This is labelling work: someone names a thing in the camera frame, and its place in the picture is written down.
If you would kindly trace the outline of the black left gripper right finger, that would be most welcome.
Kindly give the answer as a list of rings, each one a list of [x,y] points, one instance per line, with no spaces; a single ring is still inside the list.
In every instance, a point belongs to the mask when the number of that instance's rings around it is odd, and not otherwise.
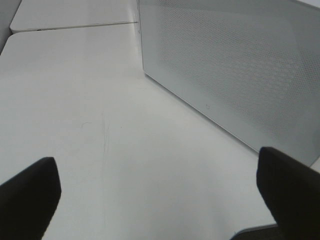
[[[287,240],[320,238],[320,174],[273,147],[258,155],[257,188]]]

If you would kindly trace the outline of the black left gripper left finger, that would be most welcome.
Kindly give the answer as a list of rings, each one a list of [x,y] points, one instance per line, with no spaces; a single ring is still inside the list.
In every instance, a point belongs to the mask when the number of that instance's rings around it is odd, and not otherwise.
[[[44,157],[0,186],[0,238],[43,238],[62,194],[56,161]]]

